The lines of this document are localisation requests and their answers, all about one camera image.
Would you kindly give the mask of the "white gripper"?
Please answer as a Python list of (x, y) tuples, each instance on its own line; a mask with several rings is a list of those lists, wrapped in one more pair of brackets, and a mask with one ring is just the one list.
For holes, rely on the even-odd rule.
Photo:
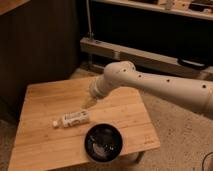
[(105, 79), (103, 75), (96, 77), (89, 86), (89, 93), (92, 97), (87, 97), (82, 105), (83, 109), (88, 109), (96, 104), (96, 99), (107, 97), (114, 87)]

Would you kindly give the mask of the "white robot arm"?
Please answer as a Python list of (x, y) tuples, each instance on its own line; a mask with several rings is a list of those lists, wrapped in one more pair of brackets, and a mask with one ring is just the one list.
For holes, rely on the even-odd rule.
[(83, 108), (90, 108), (119, 87), (146, 91), (213, 120), (213, 81), (143, 73), (130, 61), (113, 62), (89, 85)]

